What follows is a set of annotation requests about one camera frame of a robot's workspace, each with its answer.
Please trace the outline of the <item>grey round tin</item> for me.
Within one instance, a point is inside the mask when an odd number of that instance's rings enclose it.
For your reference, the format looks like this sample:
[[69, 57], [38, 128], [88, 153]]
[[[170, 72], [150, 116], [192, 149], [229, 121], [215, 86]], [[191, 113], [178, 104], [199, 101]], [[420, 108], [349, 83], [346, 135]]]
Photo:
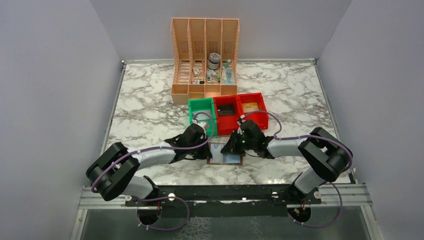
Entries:
[[221, 55], [216, 52], [212, 52], [208, 56], [206, 66], [210, 70], [217, 70], [220, 67], [220, 63], [221, 63]]

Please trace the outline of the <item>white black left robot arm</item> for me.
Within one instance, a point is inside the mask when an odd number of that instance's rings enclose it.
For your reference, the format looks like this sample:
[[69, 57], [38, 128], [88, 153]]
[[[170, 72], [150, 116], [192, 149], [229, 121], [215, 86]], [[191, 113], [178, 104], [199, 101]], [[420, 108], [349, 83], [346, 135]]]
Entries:
[[182, 134], [146, 148], [130, 148], [121, 142], [112, 144], [86, 170], [92, 192], [99, 193], [105, 201], [127, 195], [152, 205], [159, 196], [159, 188], [148, 176], [138, 177], [135, 173], [156, 165], [211, 158], [208, 128], [205, 121], [195, 122]]

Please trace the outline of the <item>red plastic bin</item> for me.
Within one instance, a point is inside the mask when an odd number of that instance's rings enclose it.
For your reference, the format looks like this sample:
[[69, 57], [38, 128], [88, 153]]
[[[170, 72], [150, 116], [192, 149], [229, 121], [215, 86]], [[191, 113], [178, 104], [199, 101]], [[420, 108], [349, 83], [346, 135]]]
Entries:
[[[238, 118], [241, 116], [241, 114], [238, 108], [237, 95], [217, 96], [213, 98], [213, 102], [216, 113], [218, 135], [230, 135], [233, 130], [237, 130], [239, 128]], [[219, 116], [217, 112], [217, 106], [221, 105], [234, 105], [235, 115]]]
[[[242, 93], [238, 94], [236, 99], [240, 114], [245, 116], [245, 120], [253, 120], [261, 130], [267, 130], [269, 128], [269, 116], [267, 113], [263, 112], [267, 111], [267, 108], [262, 93]], [[244, 113], [242, 103], [252, 102], [256, 102], [258, 104], [259, 110]]]

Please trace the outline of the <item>black card with chip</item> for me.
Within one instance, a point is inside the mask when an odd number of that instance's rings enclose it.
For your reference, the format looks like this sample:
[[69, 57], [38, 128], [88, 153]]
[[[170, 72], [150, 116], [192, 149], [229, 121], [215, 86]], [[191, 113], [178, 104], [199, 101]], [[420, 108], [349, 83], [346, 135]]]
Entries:
[[233, 104], [219, 105], [217, 113], [219, 116], [233, 116], [236, 114], [235, 106]]

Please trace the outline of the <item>black card in red bin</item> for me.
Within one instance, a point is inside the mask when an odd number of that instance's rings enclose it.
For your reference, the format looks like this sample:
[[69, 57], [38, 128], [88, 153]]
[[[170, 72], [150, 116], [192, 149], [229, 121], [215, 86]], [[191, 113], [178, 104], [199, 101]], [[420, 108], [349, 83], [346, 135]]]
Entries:
[[218, 108], [217, 112], [220, 117], [234, 116], [236, 114], [233, 108]]

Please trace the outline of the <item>small grey white bottle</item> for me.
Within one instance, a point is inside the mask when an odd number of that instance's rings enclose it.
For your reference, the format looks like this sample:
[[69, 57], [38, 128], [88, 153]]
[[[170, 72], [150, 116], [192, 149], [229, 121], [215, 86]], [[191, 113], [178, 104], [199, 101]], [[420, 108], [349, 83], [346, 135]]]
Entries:
[[212, 75], [211, 74], [209, 74], [209, 73], [206, 74], [206, 81], [208, 83], [210, 83], [212, 81]]

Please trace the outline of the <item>silver card from holder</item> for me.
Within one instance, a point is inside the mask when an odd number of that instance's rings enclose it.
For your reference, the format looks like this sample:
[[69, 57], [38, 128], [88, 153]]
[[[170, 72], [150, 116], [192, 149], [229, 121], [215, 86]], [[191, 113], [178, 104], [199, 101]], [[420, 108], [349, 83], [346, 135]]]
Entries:
[[209, 160], [210, 164], [223, 164], [224, 163], [224, 155], [221, 153], [222, 148], [225, 145], [223, 143], [211, 143], [210, 144], [210, 152], [212, 157]]

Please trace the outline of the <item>brown leather card holder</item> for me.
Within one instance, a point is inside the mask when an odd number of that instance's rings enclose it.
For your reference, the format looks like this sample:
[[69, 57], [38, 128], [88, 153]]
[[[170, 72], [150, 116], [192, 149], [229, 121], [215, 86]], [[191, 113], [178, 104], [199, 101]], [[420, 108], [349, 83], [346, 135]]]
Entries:
[[208, 165], [235, 165], [241, 166], [243, 164], [244, 155], [237, 155], [232, 153], [221, 153], [224, 148], [224, 143], [212, 142], [209, 143], [209, 150], [212, 157], [206, 161]]

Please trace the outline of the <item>small white box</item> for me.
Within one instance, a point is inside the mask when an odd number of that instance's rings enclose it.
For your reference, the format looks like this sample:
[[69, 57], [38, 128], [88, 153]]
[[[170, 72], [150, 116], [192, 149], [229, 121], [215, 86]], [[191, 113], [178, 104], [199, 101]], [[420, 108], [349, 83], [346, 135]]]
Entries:
[[193, 70], [194, 75], [200, 75], [201, 74], [200, 69], [198, 67], [196, 67], [196, 66], [193, 67], [192, 70]]

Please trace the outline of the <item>aluminium frame rail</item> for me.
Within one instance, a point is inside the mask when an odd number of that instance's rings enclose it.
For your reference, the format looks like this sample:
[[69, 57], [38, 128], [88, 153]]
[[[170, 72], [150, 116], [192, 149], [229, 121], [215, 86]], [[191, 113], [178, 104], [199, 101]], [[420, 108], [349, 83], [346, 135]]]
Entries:
[[173, 207], [179, 200], [185, 200], [191, 206], [197, 204], [241, 204], [249, 202], [266, 202], [272, 205], [307, 207], [372, 206], [373, 201], [368, 188], [364, 184], [330, 184], [315, 188], [305, 198], [290, 199], [288, 185], [161, 185], [159, 196], [164, 200], [146, 203], [128, 195], [119, 195], [113, 200], [105, 201], [100, 194], [91, 192], [86, 187], [82, 190], [78, 209], [111, 210], [111, 209], [154, 209], [156, 206]]

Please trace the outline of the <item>gold VIP card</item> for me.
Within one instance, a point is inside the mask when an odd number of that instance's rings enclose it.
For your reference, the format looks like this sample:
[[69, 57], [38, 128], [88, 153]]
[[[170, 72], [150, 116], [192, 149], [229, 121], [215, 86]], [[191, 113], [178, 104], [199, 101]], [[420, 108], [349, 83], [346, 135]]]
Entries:
[[244, 113], [250, 113], [259, 110], [257, 102], [242, 103], [241, 106]]

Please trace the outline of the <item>orange plastic desk organizer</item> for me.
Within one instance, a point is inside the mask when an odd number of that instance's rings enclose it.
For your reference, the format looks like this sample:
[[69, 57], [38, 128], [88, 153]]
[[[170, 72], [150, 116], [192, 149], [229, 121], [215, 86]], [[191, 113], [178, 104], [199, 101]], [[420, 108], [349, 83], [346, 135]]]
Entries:
[[[238, 93], [237, 63], [239, 53], [240, 21], [237, 18], [173, 18], [170, 33], [174, 58], [171, 98], [174, 104], [186, 105], [191, 99], [230, 96]], [[207, 82], [207, 61], [210, 53], [218, 53], [221, 62], [213, 70], [220, 76], [217, 82], [211, 76]], [[222, 83], [222, 66], [228, 60], [235, 84]], [[198, 67], [199, 75], [194, 75]], [[204, 84], [192, 84], [204, 80]]]

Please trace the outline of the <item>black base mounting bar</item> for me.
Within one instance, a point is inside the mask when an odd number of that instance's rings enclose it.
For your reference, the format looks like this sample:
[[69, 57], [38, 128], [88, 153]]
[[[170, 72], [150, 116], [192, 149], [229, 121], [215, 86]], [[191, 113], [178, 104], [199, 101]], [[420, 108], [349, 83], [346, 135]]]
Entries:
[[127, 197], [125, 206], [143, 217], [287, 217], [289, 208], [321, 204], [317, 192], [297, 197], [289, 184], [160, 185], [147, 200]]

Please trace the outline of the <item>green plastic bin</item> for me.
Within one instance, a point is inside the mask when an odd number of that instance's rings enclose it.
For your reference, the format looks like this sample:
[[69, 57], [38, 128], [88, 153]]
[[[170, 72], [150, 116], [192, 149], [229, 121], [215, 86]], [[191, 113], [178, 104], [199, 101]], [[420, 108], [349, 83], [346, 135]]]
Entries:
[[212, 117], [212, 120], [204, 115], [199, 114], [196, 119], [199, 122], [206, 122], [209, 124], [209, 127], [206, 131], [206, 134], [210, 137], [218, 135], [218, 127], [217, 127], [217, 117], [215, 111], [215, 105], [213, 98], [198, 98], [198, 99], [189, 99], [188, 100], [188, 116], [189, 116], [189, 124], [193, 123], [194, 115], [199, 112], [207, 113]]

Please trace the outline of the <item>silver card in green bin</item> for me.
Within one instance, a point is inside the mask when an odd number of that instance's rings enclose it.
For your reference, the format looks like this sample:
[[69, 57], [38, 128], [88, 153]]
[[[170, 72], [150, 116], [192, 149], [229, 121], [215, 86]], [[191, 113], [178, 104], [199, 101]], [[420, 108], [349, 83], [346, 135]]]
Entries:
[[210, 110], [199, 110], [191, 113], [191, 118], [197, 121], [206, 121], [213, 119], [214, 116]]

